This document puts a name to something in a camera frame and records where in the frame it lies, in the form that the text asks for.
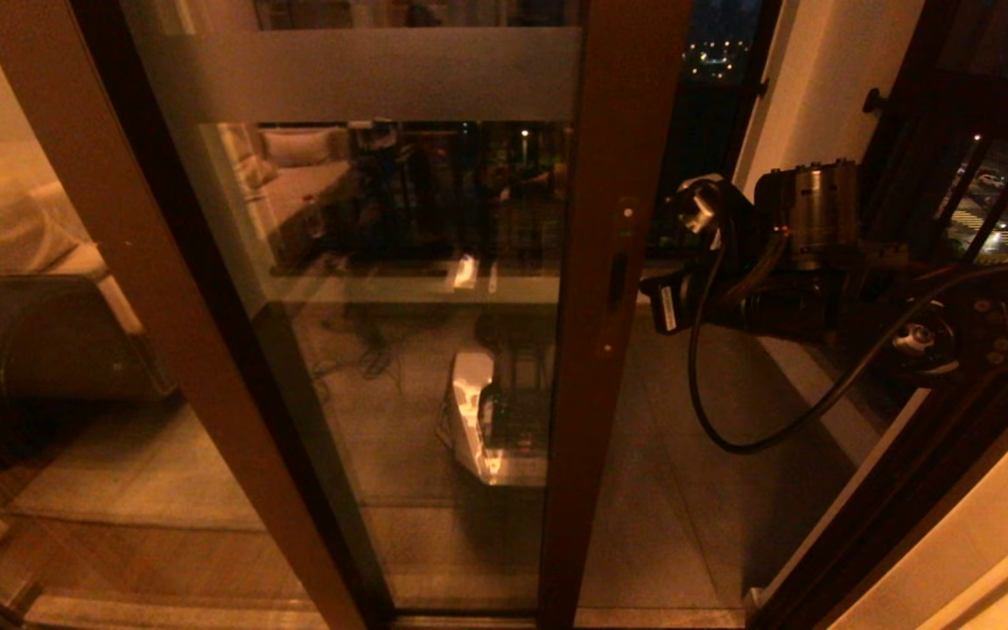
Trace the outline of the brown-framed fixed glass panel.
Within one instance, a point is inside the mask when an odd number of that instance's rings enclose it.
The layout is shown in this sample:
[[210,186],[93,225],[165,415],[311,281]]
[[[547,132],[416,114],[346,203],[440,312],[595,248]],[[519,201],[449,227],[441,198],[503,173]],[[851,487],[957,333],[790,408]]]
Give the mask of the brown-framed fixed glass panel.
[[311,607],[373,630],[119,0],[0,0],[0,275],[82,276],[161,402],[0,414],[0,630],[41,595]]

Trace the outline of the brown-framed sliding glass door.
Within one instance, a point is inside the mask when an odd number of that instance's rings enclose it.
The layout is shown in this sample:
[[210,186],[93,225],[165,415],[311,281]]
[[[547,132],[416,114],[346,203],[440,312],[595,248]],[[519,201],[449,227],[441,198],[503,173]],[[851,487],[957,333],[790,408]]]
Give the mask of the brown-framed sliding glass door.
[[572,630],[688,1],[119,3],[373,630]]

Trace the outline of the dark brown door jamb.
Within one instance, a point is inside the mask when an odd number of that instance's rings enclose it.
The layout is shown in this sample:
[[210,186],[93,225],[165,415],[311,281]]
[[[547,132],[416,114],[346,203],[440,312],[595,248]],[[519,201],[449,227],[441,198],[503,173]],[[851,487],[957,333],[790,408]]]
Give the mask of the dark brown door jamb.
[[745,630],[823,630],[1008,450],[1008,374],[916,392],[759,597]]

